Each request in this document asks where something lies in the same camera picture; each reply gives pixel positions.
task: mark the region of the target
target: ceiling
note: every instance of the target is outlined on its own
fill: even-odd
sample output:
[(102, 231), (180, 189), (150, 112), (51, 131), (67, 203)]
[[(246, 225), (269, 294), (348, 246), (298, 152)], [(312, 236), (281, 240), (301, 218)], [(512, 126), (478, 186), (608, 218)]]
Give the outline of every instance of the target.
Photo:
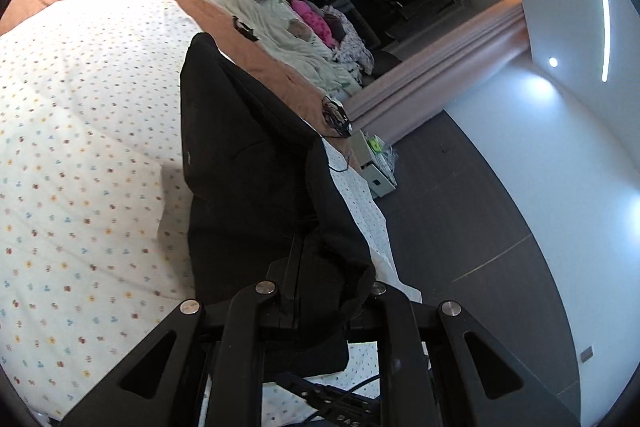
[[(640, 168), (640, 16), (630, 0), (609, 0), (610, 67), (604, 62), (603, 0), (522, 0), (535, 63), (608, 128)], [(558, 66), (552, 68), (549, 58)]]

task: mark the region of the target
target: floral patterned sheet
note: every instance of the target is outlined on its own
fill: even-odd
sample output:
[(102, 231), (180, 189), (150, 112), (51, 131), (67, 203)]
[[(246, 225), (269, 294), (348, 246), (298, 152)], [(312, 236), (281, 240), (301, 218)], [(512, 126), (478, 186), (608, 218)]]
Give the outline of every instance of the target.
[[(0, 38), (0, 363), (34, 411), (62, 418), (193, 296), (179, 74), (199, 31), (173, 0), (65, 0)], [(340, 176), (350, 208), (375, 207)], [(382, 214), (359, 215), (380, 278), (402, 287)], [(375, 345), (351, 353), (316, 380), (377, 372)], [(264, 426), (309, 411), (265, 387)]]

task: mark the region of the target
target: black cable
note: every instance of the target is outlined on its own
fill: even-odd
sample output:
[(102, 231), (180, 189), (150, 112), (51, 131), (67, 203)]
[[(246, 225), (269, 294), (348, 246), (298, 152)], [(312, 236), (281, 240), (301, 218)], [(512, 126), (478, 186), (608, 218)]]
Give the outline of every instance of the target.
[(349, 389), (348, 391), (345, 391), (344, 394), (340, 398), (337, 398), (336, 400), (333, 400), (332, 402), (330, 402), (327, 405), (325, 405), (324, 407), (322, 407), (322, 409), (318, 409), (315, 413), (307, 416), (303, 420), (303, 422), (300, 424), (300, 427), (302, 427), (303, 425), (308, 425), (309, 422), (311, 422), (311, 420), (313, 418), (315, 418), (316, 416), (322, 416), (323, 414), (325, 414), (332, 405), (335, 405), (335, 404), (337, 404), (339, 402), (342, 402), (345, 398), (347, 398), (348, 396), (353, 394), (354, 391), (357, 391), (359, 388), (364, 387), (368, 383), (371, 383), (374, 380), (377, 380), (378, 378), (380, 378), (380, 375), (376, 375), (375, 377), (367, 378), (367, 380), (363, 380), (359, 384), (354, 385), (351, 389)]
[(326, 124), (337, 131), (340, 137), (351, 136), (351, 121), (340, 102), (325, 96), (322, 99), (322, 116)]
[(338, 171), (338, 169), (334, 169), (331, 164), (329, 165), (329, 168), (333, 171), (333, 172), (338, 172), (338, 174), (340, 174), (340, 172), (347, 172), (349, 170), (349, 161), (351, 160), (351, 155), (349, 155), (347, 158), (344, 158), (347, 161), (347, 166), (342, 169), (341, 171)]
[(258, 37), (255, 36), (254, 30), (249, 28), (246, 24), (244, 24), (238, 17), (234, 15), (234, 28), (237, 32), (239, 32), (245, 39), (249, 39), (251, 42), (255, 42), (258, 40)]
[(351, 138), (351, 136), (331, 136), (330, 134), (320, 134), (320, 133), (318, 133), (318, 136), (321, 138), (335, 138), (337, 140), (347, 140)]

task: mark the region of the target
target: bolt head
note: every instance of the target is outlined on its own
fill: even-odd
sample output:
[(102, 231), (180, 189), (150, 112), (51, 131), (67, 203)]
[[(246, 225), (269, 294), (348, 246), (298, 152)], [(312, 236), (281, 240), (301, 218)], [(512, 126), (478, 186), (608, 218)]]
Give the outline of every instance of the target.
[(382, 295), (384, 292), (386, 292), (386, 286), (384, 285), (384, 283), (380, 281), (375, 281), (373, 283), (373, 286), (371, 287), (371, 294), (378, 296), (378, 295)]
[(274, 291), (276, 291), (276, 285), (271, 281), (261, 281), (255, 285), (255, 290), (260, 295), (271, 295)]
[(198, 301), (194, 301), (193, 299), (189, 299), (188, 301), (180, 304), (180, 311), (185, 315), (193, 315), (200, 309), (200, 303)]
[(460, 315), (462, 307), (455, 301), (446, 301), (442, 303), (442, 313), (449, 315), (449, 317), (456, 317)]

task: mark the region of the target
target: dark floor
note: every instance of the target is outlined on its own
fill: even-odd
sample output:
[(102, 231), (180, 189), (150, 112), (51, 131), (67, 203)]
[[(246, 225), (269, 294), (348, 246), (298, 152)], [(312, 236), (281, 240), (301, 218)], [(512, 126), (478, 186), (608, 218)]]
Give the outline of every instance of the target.
[(445, 112), (396, 144), (398, 189), (376, 200), (401, 280), (455, 299), (580, 416), (574, 341), (527, 223)]

